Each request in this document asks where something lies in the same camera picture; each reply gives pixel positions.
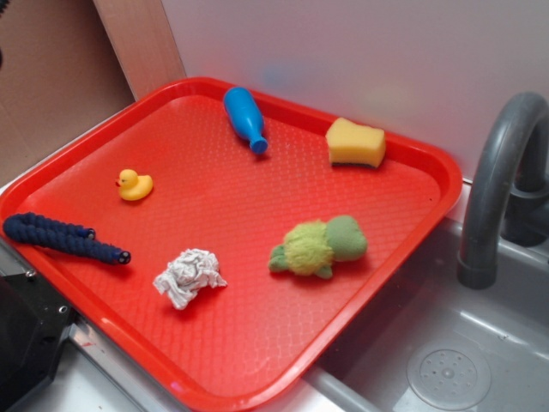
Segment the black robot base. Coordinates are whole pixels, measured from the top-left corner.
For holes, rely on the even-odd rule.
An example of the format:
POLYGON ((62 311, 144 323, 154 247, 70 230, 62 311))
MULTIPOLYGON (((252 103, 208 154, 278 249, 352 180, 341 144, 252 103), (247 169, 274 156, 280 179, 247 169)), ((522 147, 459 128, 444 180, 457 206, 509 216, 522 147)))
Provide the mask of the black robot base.
POLYGON ((40 274, 1 277, 1 410, 50 385, 74 322, 71 304, 40 274))

